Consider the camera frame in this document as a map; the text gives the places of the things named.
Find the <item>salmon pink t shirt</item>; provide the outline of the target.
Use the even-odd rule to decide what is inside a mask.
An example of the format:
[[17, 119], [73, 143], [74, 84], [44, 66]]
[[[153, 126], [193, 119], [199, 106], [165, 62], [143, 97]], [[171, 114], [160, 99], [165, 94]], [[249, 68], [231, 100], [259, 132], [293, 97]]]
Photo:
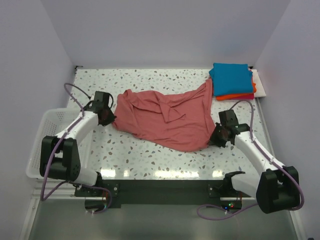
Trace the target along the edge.
[[212, 100], [211, 79], [180, 94], [127, 89], [117, 97], [112, 125], [138, 139], [180, 152], [195, 152], [208, 146], [215, 129]]

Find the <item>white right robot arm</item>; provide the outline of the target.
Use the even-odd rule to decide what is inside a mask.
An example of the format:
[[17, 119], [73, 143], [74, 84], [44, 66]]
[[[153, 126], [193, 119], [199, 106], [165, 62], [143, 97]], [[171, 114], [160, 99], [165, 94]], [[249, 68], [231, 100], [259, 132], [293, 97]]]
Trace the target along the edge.
[[297, 169], [278, 161], [258, 141], [251, 124], [239, 123], [233, 109], [221, 111], [218, 115], [220, 121], [210, 137], [210, 144], [224, 148], [230, 142], [258, 173], [258, 177], [251, 177], [242, 170], [229, 172], [225, 174], [219, 191], [230, 197], [238, 192], [254, 197], [266, 214], [301, 207], [303, 197]]

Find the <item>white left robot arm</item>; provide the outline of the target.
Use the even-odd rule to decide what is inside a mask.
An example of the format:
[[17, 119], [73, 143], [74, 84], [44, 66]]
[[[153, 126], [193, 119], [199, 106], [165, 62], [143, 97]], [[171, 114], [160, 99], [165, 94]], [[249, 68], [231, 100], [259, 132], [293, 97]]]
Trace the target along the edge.
[[92, 196], [103, 192], [99, 174], [81, 163], [79, 146], [95, 127], [105, 127], [115, 121], [113, 103], [110, 93], [96, 91], [72, 123], [58, 134], [42, 139], [39, 165], [42, 177], [86, 185], [86, 191]]

